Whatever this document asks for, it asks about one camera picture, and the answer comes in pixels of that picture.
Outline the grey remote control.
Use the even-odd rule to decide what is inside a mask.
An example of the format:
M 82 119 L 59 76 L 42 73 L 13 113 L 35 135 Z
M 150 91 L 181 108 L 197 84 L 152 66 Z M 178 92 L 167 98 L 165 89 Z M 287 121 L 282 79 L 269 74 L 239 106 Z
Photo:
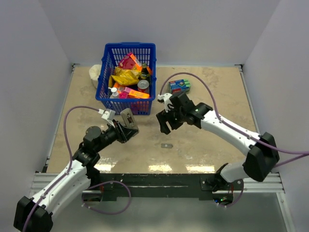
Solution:
M 127 128 L 139 131 L 138 125 L 130 108 L 124 109 L 120 115 Z

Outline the grey battery cover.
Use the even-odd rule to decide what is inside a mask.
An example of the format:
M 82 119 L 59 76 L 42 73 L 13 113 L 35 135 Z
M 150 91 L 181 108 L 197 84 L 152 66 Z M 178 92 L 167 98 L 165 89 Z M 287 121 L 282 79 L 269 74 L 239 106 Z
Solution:
M 172 144 L 161 144 L 162 148 L 173 148 Z

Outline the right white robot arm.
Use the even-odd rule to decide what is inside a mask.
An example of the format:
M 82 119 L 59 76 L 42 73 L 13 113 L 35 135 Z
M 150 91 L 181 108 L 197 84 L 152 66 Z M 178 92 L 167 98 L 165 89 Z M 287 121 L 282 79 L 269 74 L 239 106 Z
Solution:
M 225 190 L 232 182 L 248 177 L 262 182 L 278 163 L 280 157 L 271 134 L 246 130 L 217 115 L 209 105 L 194 104 L 184 92 L 159 95 L 157 100 L 164 104 L 164 110 L 156 115 L 162 133 L 169 134 L 187 123 L 219 136 L 246 157 L 244 162 L 224 164 L 208 181 L 210 185 Z

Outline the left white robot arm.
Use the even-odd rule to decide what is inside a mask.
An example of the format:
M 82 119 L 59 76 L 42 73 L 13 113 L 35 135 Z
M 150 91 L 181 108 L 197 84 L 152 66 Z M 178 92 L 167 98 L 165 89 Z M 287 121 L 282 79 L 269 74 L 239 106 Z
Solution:
M 49 232 L 53 218 L 70 200 L 85 189 L 96 189 L 100 184 L 99 171 L 94 167 L 100 159 L 98 153 L 115 141 L 126 143 L 139 133 L 132 117 L 124 122 L 113 120 L 106 131 L 97 126 L 88 128 L 65 169 L 40 192 L 19 200 L 14 227 L 21 232 Z

